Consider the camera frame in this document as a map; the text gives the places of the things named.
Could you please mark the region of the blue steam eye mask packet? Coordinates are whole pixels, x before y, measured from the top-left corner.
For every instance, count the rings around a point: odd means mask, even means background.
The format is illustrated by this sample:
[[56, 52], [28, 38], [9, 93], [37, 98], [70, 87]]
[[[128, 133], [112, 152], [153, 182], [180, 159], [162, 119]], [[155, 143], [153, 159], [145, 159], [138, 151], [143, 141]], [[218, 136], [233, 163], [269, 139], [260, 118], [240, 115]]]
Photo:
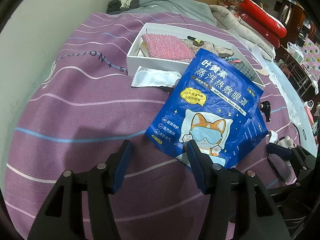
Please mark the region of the blue steam eye mask packet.
[[185, 164], [187, 143], [195, 141], [212, 162], [233, 167], [268, 134], [262, 93], [231, 64], [200, 49], [145, 134]]

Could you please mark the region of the dark grey plaid eye mask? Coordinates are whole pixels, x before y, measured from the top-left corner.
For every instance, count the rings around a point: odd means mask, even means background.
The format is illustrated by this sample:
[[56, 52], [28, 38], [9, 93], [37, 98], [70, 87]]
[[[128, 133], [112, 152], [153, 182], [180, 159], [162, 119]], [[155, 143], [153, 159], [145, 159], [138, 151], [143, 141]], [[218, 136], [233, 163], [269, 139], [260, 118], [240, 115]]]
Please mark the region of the dark grey plaid eye mask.
[[227, 57], [227, 58], [224, 58], [224, 60], [229, 64], [231, 64], [233, 67], [235, 67], [242, 74], [247, 76], [250, 80], [253, 81], [257, 77], [257, 74], [253, 70], [253, 68], [245, 65], [245, 63], [240, 59], [237, 59], [234, 57]]

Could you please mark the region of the beige plaid eye mask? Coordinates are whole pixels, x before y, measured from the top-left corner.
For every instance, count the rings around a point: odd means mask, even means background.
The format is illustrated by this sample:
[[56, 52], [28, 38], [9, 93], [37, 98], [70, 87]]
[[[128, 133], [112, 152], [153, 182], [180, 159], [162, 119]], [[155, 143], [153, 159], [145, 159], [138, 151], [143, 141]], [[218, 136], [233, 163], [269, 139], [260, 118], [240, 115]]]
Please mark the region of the beige plaid eye mask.
[[180, 39], [194, 54], [196, 54], [200, 49], [205, 49], [221, 58], [227, 58], [234, 55], [234, 51], [227, 49], [213, 43], [203, 41], [191, 36], [187, 36], [186, 39]]

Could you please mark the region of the purple striped bed sheet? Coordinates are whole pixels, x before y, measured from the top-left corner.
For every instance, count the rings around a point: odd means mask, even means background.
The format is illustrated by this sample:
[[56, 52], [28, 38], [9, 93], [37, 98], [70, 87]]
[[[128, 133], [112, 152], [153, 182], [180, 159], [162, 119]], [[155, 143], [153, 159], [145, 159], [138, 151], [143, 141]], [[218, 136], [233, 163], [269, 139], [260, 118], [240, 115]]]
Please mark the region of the purple striped bed sheet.
[[28, 101], [11, 141], [4, 181], [10, 218], [23, 238], [65, 170], [90, 170], [130, 140], [124, 182], [110, 201], [122, 239], [197, 239], [209, 198], [186, 166], [144, 135], [168, 98], [158, 88], [132, 88], [126, 56], [147, 22], [229, 41], [220, 28], [172, 12], [93, 13], [58, 52], [55, 70]]

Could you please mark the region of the pink patterned cloth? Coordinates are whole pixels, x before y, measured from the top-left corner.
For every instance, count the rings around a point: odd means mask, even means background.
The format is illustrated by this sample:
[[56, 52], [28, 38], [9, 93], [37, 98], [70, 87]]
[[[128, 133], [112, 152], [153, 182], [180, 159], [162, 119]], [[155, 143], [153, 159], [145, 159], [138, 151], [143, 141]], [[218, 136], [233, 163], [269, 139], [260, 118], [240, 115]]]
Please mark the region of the pink patterned cloth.
[[302, 46], [303, 65], [308, 72], [319, 78], [319, 48], [309, 39], [306, 38]]

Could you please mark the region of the white quilted duvet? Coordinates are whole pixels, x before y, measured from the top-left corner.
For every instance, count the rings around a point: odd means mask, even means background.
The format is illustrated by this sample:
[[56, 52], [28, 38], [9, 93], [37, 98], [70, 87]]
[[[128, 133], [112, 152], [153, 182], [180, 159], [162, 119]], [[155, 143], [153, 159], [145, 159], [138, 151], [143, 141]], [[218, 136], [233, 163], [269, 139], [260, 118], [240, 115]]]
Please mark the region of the white quilted duvet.
[[256, 44], [264, 59], [273, 61], [276, 58], [274, 46], [247, 24], [241, 24], [231, 11], [221, 5], [209, 5], [209, 7], [217, 20], [218, 27], [238, 34], [250, 48]]

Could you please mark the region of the pink sequin pouch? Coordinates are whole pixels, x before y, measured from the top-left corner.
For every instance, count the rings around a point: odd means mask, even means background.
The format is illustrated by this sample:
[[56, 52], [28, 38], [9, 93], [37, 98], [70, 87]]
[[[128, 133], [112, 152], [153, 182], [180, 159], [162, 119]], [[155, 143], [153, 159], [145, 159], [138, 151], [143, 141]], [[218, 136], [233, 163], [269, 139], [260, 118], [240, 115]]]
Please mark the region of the pink sequin pouch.
[[140, 49], [144, 56], [190, 63], [195, 54], [178, 37], [165, 34], [142, 34]]

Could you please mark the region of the grey fleece blanket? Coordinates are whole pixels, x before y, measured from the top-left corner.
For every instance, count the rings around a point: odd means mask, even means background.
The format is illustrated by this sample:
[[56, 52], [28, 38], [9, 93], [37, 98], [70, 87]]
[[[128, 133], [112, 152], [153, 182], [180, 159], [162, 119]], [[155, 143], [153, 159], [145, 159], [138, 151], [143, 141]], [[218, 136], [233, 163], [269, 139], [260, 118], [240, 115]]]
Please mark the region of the grey fleece blanket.
[[127, 12], [136, 14], [172, 12], [217, 26], [217, 20], [212, 15], [209, 5], [195, 0], [139, 0], [139, 7]]

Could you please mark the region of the white shallow cardboard box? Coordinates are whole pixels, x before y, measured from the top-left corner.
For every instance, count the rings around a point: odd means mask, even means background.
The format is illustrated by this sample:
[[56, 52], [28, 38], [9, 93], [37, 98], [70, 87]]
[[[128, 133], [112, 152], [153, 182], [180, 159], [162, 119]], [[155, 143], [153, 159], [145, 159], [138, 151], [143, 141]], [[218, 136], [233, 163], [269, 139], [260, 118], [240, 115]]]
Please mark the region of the white shallow cardboard box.
[[199, 38], [218, 46], [231, 49], [234, 52], [234, 57], [240, 59], [255, 73], [257, 73], [258, 70], [263, 69], [252, 53], [232, 35], [229, 35], [219, 28], [208, 29], [197, 25], [196, 29], [192, 30], [190, 29], [192, 26], [192, 24], [186, 24], [186, 28], [184, 28], [183, 23], [178, 25], [157, 23], [144, 24], [127, 53], [127, 74], [129, 76], [134, 76], [140, 66], [165, 71], [176, 71], [183, 74], [188, 66], [185, 62], [145, 57], [140, 49], [140, 45], [143, 42], [142, 35], [146, 33], [174, 35], [180, 39], [186, 39], [188, 36]]

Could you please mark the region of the dark grey and white garment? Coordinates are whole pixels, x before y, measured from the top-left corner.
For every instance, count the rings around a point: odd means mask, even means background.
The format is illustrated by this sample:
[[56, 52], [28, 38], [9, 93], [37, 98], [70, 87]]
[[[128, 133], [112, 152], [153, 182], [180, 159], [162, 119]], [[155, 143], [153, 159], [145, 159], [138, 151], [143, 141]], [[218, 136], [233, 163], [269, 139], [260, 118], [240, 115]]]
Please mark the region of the dark grey and white garment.
[[138, 7], [139, 0], [112, 0], [108, 3], [106, 13], [110, 15], [120, 14]]

